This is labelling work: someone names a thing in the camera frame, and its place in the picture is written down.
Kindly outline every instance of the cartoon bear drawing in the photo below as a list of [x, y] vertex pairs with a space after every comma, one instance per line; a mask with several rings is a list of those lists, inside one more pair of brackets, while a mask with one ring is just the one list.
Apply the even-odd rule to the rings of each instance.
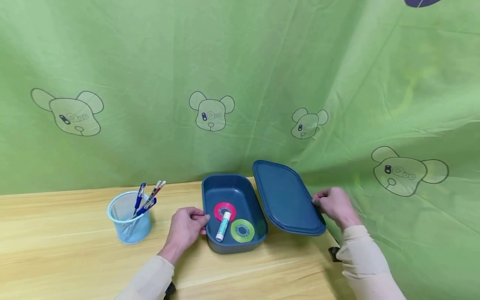
[[198, 111], [196, 124], [203, 130], [219, 131], [225, 128], [225, 115], [233, 112], [235, 102], [230, 96], [220, 100], [207, 99], [202, 92], [190, 96], [190, 107]]
[[437, 184], [448, 177], [448, 166], [443, 161], [419, 161], [400, 157], [388, 146], [375, 149], [372, 159], [380, 163], [373, 169], [378, 182], [390, 192], [402, 197], [413, 195], [420, 181]]
[[50, 111], [58, 128], [66, 133], [92, 136], [100, 132], [94, 115], [103, 110], [103, 102], [92, 92], [83, 91], [77, 98], [55, 98], [44, 90], [34, 88], [31, 96], [41, 109]]
[[292, 119], [297, 123], [291, 130], [292, 135], [304, 140], [315, 135], [318, 126], [327, 123], [328, 114], [323, 109], [317, 114], [309, 114], [306, 108], [299, 108], [293, 113]]

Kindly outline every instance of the black object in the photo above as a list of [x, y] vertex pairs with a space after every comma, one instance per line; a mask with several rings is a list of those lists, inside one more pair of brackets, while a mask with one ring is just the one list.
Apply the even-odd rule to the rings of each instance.
[[331, 248], [328, 248], [328, 252], [330, 252], [330, 256], [332, 257], [332, 261], [334, 263], [341, 263], [342, 261], [339, 260], [337, 257], [336, 257], [336, 254], [337, 252], [340, 250], [339, 247], [331, 247]]
[[163, 298], [163, 300], [171, 300], [172, 296], [173, 296], [173, 294], [175, 294], [176, 290], [177, 289], [175, 288], [175, 285], [173, 284], [173, 282], [170, 282], [170, 285], [168, 286], [167, 290], [165, 291], [165, 297]]

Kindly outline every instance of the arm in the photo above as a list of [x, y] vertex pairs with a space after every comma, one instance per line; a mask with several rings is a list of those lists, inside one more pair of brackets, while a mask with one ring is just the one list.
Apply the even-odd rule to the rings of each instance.
[[345, 192], [341, 188], [323, 190], [312, 201], [342, 229], [344, 242], [337, 258], [357, 300], [406, 300]]
[[140, 268], [115, 300], [163, 299], [172, 281], [174, 265], [199, 234], [206, 234], [205, 225], [209, 218], [195, 207], [179, 209], [172, 217], [163, 249]]

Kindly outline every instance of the beige sleeve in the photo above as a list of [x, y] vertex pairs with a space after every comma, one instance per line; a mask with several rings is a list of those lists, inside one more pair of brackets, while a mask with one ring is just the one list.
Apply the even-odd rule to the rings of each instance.
[[152, 257], [115, 300], [162, 300], [172, 281], [173, 270], [172, 264], [163, 257]]
[[343, 241], [337, 258], [343, 263], [343, 275], [357, 300], [406, 300], [365, 226], [345, 229]]

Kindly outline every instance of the bear ear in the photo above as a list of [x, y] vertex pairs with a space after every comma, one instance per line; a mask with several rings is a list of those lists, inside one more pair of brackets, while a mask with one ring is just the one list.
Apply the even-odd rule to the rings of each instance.
[[379, 147], [372, 152], [372, 159], [379, 163], [391, 157], [398, 157], [398, 154], [388, 146]]
[[328, 121], [328, 114], [326, 112], [326, 110], [320, 110], [318, 113], [317, 113], [317, 116], [318, 116], [318, 126], [320, 125], [324, 125], [327, 123]]
[[92, 113], [97, 114], [103, 110], [103, 101], [97, 94], [94, 94], [89, 91], [83, 91], [77, 96], [77, 100], [85, 102]]
[[35, 102], [35, 104], [37, 104], [41, 109], [44, 109], [46, 111], [52, 111], [50, 109], [50, 101], [55, 99], [54, 96], [39, 88], [34, 88], [30, 92], [30, 96], [32, 96], [33, 102]]
[[422, 163], [427, 167], [427, 175], [423, 177], [422, 181], [426, 183], [440, 183], [448, 177], [448, 166], [441, 160], [429, 159], [423, 160]]
[[207, 97], [205, 97], [202, 92], [196, 91], [190, 96], [190, 107], [192, 109], [198, 110], [198, 108], [200, 107], [200, 102], [204, 100], [207, 100]]
[[220, 99], [220, 102], [225, 105], [225, 113], [229, 114], [233, 112], [233, 109], [235, 108], [235, 101], [233, 101], [233, 98], [230, 96], [225, 96], [222, 99]]
[[308, 115], [307, 109], [306, 108], [299, 108], [293, 113], [292, 119], [295, 122], [298, 122], [300, 120], [300, 118], [305, 116], [305, 115]]

